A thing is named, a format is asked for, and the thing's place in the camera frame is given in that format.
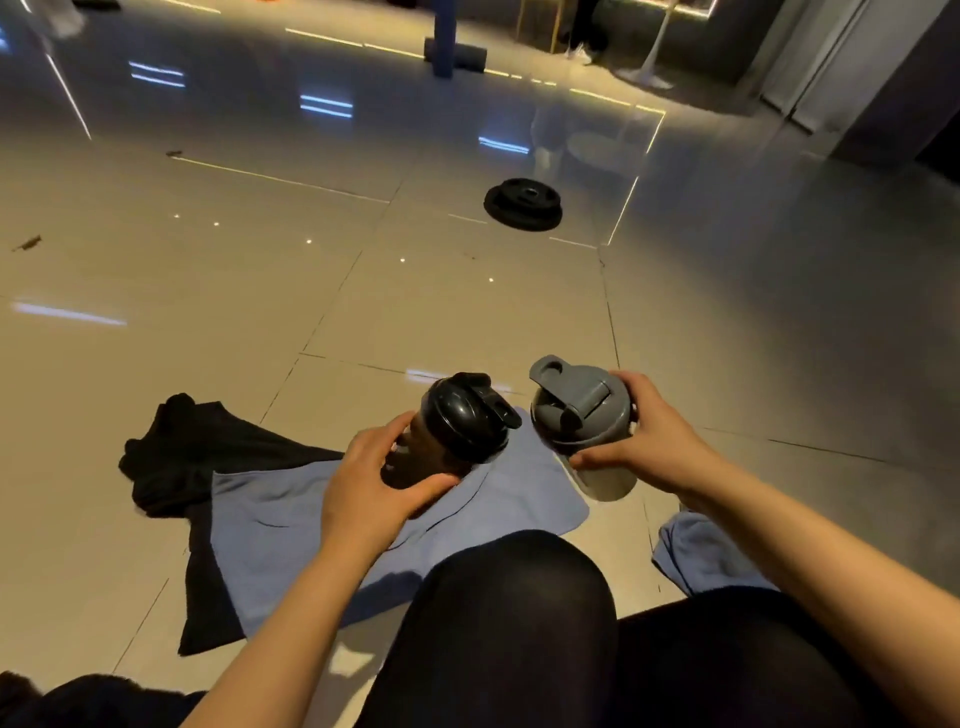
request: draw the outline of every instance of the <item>black leggings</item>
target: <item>black leggings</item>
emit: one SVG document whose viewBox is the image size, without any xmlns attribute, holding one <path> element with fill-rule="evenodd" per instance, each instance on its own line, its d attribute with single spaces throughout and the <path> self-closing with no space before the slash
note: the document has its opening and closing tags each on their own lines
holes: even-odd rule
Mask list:
<svg viewBox="0 0 960 728">
<path fill-rule="evenodd" d="M 570 48 L 585 43 L 591 51 L 599 53 L 606 50 L 608 40 L 603 29 L 594 24 L 593 12 L 600 0 L 579 0 L 577 12 L 573 15 L 573 27 L 570 28 Z"/>
<path fill-rule="evenodd" d="M 521 531 L 424 580 L 359 728 L 900 725 L 787 596 L 731 587 L 617 621 L 563 539 Z"/>
</svg>

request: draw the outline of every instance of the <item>right hand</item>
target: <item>right hand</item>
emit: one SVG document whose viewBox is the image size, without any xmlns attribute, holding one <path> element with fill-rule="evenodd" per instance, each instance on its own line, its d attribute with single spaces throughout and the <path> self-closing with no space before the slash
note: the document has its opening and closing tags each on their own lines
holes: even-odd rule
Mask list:
<svg viewBox="0 0 960 728">
<path fill-rule="evenodd" d="M 570 457 L 578 471 L 626 468 L 667 493 L 695 497 L 730 464 L 660 396 L 646 375 L 611 372 L 630 390 L 636 405 L 636 431 L 626 440 L 580 450 Z"/>
</svg>

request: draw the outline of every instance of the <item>forearm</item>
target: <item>forearm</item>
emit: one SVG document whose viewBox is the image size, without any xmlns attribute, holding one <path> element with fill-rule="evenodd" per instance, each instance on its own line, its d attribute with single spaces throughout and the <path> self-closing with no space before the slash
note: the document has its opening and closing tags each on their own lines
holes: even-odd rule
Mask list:
<svg viewBox="0 0 960 728">
<path fill-rule="evenodd" d="M 960 600 L 734 466 L 718 468 L 689 499 L 909 717 L 960 725 Z"/>
<path fill-rule="evenodd" d="M 371 563 L 347 545 L 324 546 L 183 728 L 300 728 Z"/>
</svg>

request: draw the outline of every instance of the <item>weight plate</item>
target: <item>weight plate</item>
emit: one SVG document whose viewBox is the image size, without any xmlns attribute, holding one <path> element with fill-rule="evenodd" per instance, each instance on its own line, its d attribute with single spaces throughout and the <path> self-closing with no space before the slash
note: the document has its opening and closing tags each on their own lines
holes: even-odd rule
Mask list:
<svg viewBox="0 0 960 728">
<path fill-rule="evenodd" d="M 491 187 L 483 207 L 497 222 L 522 231 L 553 230 L 564 218 L 557 190 L 522 177 Z"/>
</svg>

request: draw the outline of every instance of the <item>tile floor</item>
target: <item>tile floor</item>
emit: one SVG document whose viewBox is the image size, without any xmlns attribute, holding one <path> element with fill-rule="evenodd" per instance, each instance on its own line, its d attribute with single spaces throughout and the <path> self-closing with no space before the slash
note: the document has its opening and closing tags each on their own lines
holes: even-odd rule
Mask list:
<svg viewBox="0 0 960 728">
<path fill-rule="evenodd" d="M 496 30 L 461 38 L 501 73 L 444 83 L 409 55 L 418 13 L 203 4 L 46 45 L 0 11 L 0 666 L 197 690 L 236 654 L 177 657 L 186 528 L 116 470 L 169 395 L 342 448 L 416 404 L 412 373 L 487 371 L 522 405 L 548 352 L 647 372 L 730 457 L 960 593 L 960 209 L 922 171 L 824 162 L 765 109 Z M 484 212 L 520 175 L 562 193 L 555 231 Z M 676 500 L 590 507 L 568 538 L 618 612 L 677 598 L 649 562 Z M 310 725 L 350 724 L 401 614 L 341 633 Z"/>
</svg>

